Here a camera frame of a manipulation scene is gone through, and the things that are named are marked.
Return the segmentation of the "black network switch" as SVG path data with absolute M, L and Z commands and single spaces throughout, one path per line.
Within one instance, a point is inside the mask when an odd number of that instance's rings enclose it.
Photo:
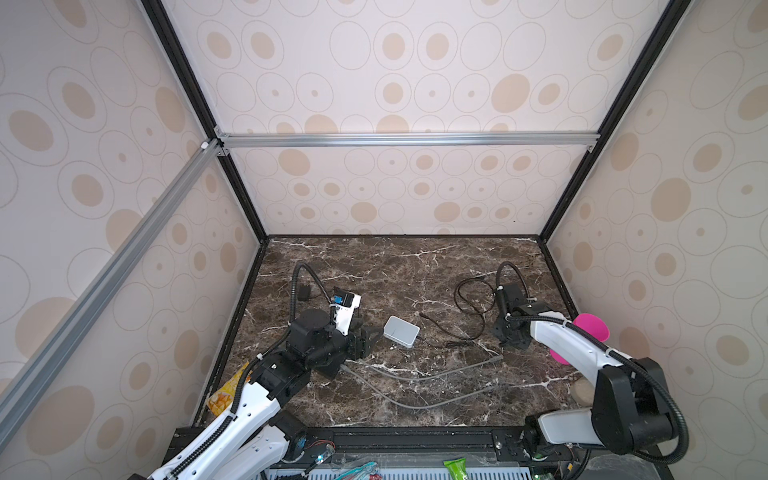
M 321 358 L 313 363 L 311 369 L 326 379 L 333 380 L 339 373 L 341 366 L 347 360 L 346 355 L 337 353 L 326 358 Z

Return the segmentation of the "white router box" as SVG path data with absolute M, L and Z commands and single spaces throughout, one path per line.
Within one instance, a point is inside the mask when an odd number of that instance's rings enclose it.
M 397 316 L 390 316 L 383 328 L 383 336 L 405 348 L 412 348 L 419 336 L 420 327 Z

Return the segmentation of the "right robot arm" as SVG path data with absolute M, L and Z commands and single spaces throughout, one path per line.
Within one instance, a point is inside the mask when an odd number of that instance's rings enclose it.
M 551 445 L 593 447 L 671 465 L 688 453 L 690 433 L 669 392 L 662 367 L 607 346 L 530 294 L 526 282 L 505 283 L 502 262 L 495 275 L 498 316 L 493 334 L 503 347 L 527 349 L 537 342 L 553 350 L 594 388 L 588 408 L 530 416 L 523 439 L 530 452 Z

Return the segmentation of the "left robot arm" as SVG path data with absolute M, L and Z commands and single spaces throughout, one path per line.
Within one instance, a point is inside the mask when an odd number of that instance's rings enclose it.
M 361 298 L 349 291 L 323 289 L 325 308 L 298 311 L 303 272 L 322 283 L 310 265 L 296 264 L 284 334 L 246 366 L 230 406 L 151 478 L 255 479 L 281 460 L 302 455 L 305 428 L 283 413 L 285 405 L 313 373 L 334 378 L 346 361 L 370 355 L 383 336 L 382 328 L 365 325 L 357 311 Z

